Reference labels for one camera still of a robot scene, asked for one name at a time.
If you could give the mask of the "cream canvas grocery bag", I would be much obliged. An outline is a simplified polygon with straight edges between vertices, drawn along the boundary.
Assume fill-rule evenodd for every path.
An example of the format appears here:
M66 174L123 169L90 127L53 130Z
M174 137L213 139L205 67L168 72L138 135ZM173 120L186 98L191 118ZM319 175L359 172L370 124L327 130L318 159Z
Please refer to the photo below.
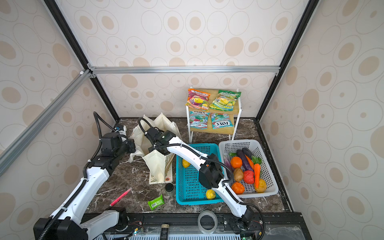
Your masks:
M166 183L172 180L168 172L172 169L173 153L166 145L168 137L180 137L180 131L175 122L170 121L164 114L158 115L154 120L143 116L133 129L130 139L135 142L135 152L130 154L129 161L134 157L142 157L150 170L150 184Z

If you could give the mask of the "red candy bag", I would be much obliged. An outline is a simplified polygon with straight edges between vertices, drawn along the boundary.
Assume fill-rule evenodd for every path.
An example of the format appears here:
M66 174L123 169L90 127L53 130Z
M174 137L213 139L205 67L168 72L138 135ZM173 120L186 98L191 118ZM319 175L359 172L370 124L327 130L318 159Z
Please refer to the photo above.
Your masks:
M188 89L188 99L186 106L199 111L207 112L209 110L209 97L211 94L195 89Z

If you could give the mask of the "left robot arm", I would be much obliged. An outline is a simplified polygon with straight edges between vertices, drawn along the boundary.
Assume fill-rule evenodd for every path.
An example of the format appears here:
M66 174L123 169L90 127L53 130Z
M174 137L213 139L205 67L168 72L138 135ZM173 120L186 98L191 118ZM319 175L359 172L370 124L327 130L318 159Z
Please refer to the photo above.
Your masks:
M125 135L122 125L110 127L102 134L105 121L93 113L99 145L83 168L83 177L69 197L48 217L40 218L33 231L37 240L93 240L111 227L125 230L128 218L124 208L109 207L93 219L82 222L83 216L100 187L109 179L125 154L136 151L134 140Z

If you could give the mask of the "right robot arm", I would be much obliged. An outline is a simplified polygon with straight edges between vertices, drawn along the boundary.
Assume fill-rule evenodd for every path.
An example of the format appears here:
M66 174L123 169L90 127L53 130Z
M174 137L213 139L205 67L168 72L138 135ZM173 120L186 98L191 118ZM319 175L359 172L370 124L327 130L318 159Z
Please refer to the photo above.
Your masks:
M253 223L256 223L254 211L257 211L261 226L260 236L264 235L266 230L265 220L262 212L253 204L243 202L231 189L229 182L234 179L234 175L230 175L229 179L225 179L223 169L227 171L229 168L220 162L216 155L203 154L191 146L184 143L176 134L171 131L163 131L157 127L153 127L148 120L139 118L138 125L145 137L150 141L150 152L165 154L175 154L199 172L200 184L208 190L213 190L227 204L231 213L237 217L240 231L247 231Z

